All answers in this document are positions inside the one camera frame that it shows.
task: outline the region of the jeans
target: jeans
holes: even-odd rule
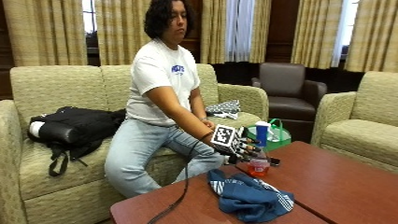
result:
[[[103,164],[103,172],[110,185],[126,197],[143,194],[160,186],[144,171],[152,154],[159,147],[168,147],[187,156],[196,139],[176,128],[147,124],[136,119],[126,119],[114,133]],[[190,154],[187,174],[202,174],[223,163],[211,147],[198,142]],[[184,169],[175,182],[184,179]]]

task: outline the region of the beige sofa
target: beige sofa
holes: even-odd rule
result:
[[[199,89],[206,105],[238,99],[238,119],[212,119],[239,127],[267,118],[264,91],[218,84],[214,69],[198,64]],[[50,150],[26,137],[29,118],[65,105],[115,111],[123,108],[130,84],[128,65],[31,66],[10,69],[13,101],[0,101],[0,224],[98,223],[109,219],[109,206],[123,199],[103,179],[109,139],[70,162],[63,175],[50,177]],[[183,158],[162,148],[146,166],[163,186],[170,184]]]
[[[357,91],[322,98],[311,144],[398,174],[398,73],[367,72]]]

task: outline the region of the bracelet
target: bracelet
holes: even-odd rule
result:
[[[199,141],[202,141],[207,136],[210,136],[214,132],[208,132],[206,135],[203,135],[199,139]]]

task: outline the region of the black backpack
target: black backpack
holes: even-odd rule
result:
[[[61,107],[53,114],[30,118],[27,137],[46,144],[51,150],[51,163],[47,167],[50,176],[65,172],[69,160],[78,161],[86,166],[79,158],[94,151],[103,139],[114,134],[123,118],[125,109],[109,112],[73,106]],[[59,172],[55,172],[61,156],[63,159]]]

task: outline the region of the wall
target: wall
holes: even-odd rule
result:
[[[199,61],[199,30],[200,30],[200,4],[202,0],[191,0],[190,5],[195,11],[195,27],[191,30],[188,36],[184,37],[180,45],[188,49],[195,61]]]
[[[11,99],[9,70],[13,67],[9,43],[9,29],[6,26],[2,0],[0,0],[0,100]]]
[[[264,56],[266,62],[290,62],[298,4],[299,0],[272,0]]]

